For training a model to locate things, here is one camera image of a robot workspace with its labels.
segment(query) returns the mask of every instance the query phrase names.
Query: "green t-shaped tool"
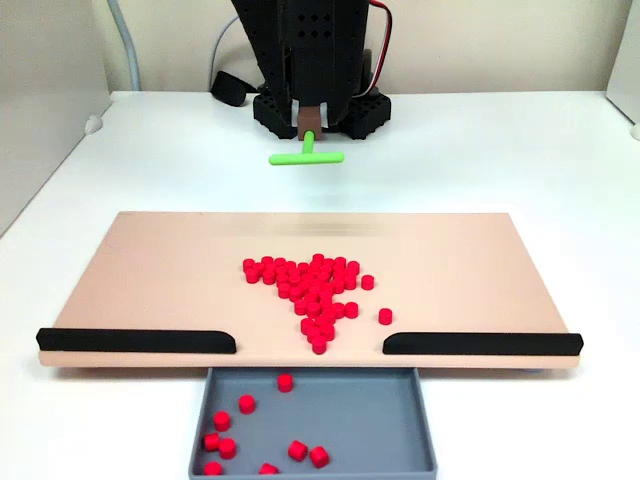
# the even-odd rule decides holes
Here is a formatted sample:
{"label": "green t-shaped tool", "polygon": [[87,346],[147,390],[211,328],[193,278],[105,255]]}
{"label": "green t-shaped tool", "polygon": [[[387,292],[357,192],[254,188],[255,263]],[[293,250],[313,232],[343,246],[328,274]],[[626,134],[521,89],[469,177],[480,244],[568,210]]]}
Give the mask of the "green t-shaped tool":
{"label": "green t-shaped tool", "polygon": [[276,153],[269,157],[271,165],[317,165],[319,163],[342,163],[342,152],[313,152],[315,135],[311,130],[304,132],[302,153]]}

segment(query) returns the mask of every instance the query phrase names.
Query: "red wire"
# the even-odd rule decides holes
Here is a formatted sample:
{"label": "red wire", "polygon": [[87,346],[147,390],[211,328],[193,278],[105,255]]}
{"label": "red wire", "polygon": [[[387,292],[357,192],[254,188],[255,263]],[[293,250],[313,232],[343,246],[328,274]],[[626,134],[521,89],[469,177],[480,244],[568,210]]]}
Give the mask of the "red wire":
{"label": "red wire", "polygon": [[387,32],[386,32],[384,43],[382,45],[382,50],[380,53],[380,61],[376,66],[376,71],[373,76],[373,81],[371,82],[371,85],[369,85],[369,88],[364,93],[364,95],[371,92],[371,90],[373,90],[373,88],[376,86],[376,83],[378,83],[378,78],[380,77],[380,72],[382,72],[382,66],[384,65],[384,60],[387,57],[387,49],[389,48],[389,42],[391,40],[391,29],[393,27],[393,16],[391,15],[391,10],[389,10],[389,8],[384,3],[379,2],[377,0],[369,0],[369,5],[376,8],[382,8],[387,12]]}

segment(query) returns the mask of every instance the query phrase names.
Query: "gray tray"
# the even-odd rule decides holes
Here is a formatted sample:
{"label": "gray tray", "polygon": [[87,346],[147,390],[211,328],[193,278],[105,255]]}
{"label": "gray tray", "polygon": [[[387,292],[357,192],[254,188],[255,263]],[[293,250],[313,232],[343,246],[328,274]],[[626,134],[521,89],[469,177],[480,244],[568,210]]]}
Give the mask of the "gray tray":
{"label": "gray tray", "polygon": [[[295,387],[281,393],[280,373],[291,373]],[[238,398],[251,394],[256,411],[243,415]],[[206,452],[205,434],[215,431],[218,410],[231,414],[238,452],[220,459]],[[308,459],[297,463],[287,455],[299,440],[309,449],[322,445],[331,463],[316,469]],[[204,465],[220,462],[225,476],[256,478],[267,462],[290,480],[374,478],[434,479],[433,453],[416,369],[394,368],[223,368],[211,369],[189,464],[189,477],[202,480]]]}

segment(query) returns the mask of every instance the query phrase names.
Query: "white table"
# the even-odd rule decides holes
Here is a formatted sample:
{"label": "white table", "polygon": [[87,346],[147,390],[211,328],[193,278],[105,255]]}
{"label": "white table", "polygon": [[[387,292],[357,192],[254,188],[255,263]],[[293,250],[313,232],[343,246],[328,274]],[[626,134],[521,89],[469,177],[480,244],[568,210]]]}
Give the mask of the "white table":
{"label": "white table", "polygon": [[205,370],[46,369],[50,326],[120,210],[507,211],[581,367],[425,371],[440,480],[630,478],[640,394],[640,143],[603,94],[393,97],[339,166],[200,93],[114,93],[0,239],[0,478],[186,480]]}

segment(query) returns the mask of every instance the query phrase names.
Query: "pink board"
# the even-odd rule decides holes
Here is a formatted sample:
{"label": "pink board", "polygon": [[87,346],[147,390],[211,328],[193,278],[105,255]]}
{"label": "pink board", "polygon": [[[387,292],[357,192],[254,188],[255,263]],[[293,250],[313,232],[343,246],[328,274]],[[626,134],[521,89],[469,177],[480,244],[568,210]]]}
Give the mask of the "pink board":
{"label": "pink board", "polygon": [[[357,260],[371,291],[336,296],[360,305],[316,355],[302,317],[275,286],[250,285],[242,260],[263,255]],[[389,326],[380,308],[394,312]],[[260,214],[123,212],[54,325],[62,329],[220,330],[237,352],[41,351],[68,367],[416,366],[568,368],[575,355],[385,355],[396,332],[566,334],[506,214]]]}

